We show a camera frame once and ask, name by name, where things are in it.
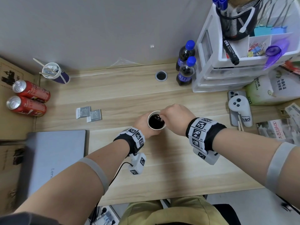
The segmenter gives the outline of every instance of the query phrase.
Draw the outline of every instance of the black marker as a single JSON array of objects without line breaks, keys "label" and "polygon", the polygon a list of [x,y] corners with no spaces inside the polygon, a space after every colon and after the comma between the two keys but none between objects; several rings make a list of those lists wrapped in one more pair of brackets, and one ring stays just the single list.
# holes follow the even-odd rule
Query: black marker
[{"label": "black marker", "polygon": [[240,59],[234,52],[232,46],[229,44],[228,40],[224,39],[223,37],[223,47],[225,49],[225,52],[228,54],[232,64],[238,65],[240,63]]}]

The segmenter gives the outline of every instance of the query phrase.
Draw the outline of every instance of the forearm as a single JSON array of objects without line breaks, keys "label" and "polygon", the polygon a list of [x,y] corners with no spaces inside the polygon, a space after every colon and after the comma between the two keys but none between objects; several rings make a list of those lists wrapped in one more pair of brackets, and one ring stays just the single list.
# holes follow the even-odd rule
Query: forearm
[{"label": "forearm", "polygon": [[[95,161],[111,182],[128,153],[128,143],[116,140],[87,158]],[[103,192],[97,174],[85,163],[77,162],[43,185],[15,212],[33,212],[64,225],[84,224]]]},{"label": "forearm", "polygon": [[[213,150],[234,163],[260,184],[265,185],[266,174],[274,153],[282,142],[247,132],[221,130],[213,141]],[[300,151],[294,148],[281,171],[277,194],[300,206]]]}]

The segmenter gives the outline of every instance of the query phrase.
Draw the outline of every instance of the gray wall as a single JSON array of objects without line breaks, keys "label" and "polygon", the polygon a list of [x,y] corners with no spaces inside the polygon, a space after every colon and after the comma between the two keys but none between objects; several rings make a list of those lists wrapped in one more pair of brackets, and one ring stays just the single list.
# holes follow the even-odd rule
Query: gray wall
[{"label": "gray wall", "polygon": [[1,0],[0,56],[36,73],[173,62],[197,40],[211,0]]}]

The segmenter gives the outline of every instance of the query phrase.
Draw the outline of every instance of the plastic bottle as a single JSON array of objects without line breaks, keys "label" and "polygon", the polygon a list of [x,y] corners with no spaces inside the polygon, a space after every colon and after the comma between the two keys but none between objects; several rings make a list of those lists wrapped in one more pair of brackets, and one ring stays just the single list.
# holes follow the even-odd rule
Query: plastic bottle
[{"label": "plastic bottle", "polygon": [[176,80],[179,86],[189,85],[192,82],[192,76],[196,72],[196,58],[194,56],[189,57],[184,61],[181,66]]},{"label": "plastic bottle", "polygon": [[188,59],[189,56],[195,56],[195,42],[193,40],[187,41],[186,45],[183,46],[179,51],[179,58],[176,63],[176,70],[179,71],[180,65]]}]

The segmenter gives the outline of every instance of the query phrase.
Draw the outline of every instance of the white drawer unit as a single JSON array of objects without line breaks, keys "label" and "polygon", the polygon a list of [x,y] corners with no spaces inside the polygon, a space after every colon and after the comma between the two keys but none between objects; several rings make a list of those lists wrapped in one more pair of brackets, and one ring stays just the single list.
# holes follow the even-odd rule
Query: white drawer unit
[{"label": "white drawer unit", "polygon": [[[283,21],[285,14],[280,16],[286,0],[278,0],[270,17],[270,22],[278,18]],[[193,77],[193,92],[214,91],[211,87],[224,90],[238,89],[250,83],[256,77],[267,74],[271,69],[283,64],[300,53],[300,6],[297,0],[290,1],[290,9],[284,20],[285,34],[247,36],[238,41],[229,41],[239,57],[239,64],[234,65],[226,57],[223,49],[223,38],[216,6],[212,4],[207,19],[196,42],[197,72]],[[275,41],[287,38],[290,41],[287,52],[271,67],[263,70],[267,56],[248,57],[248,49],[252,43],[264,43],[265,49]]]}]

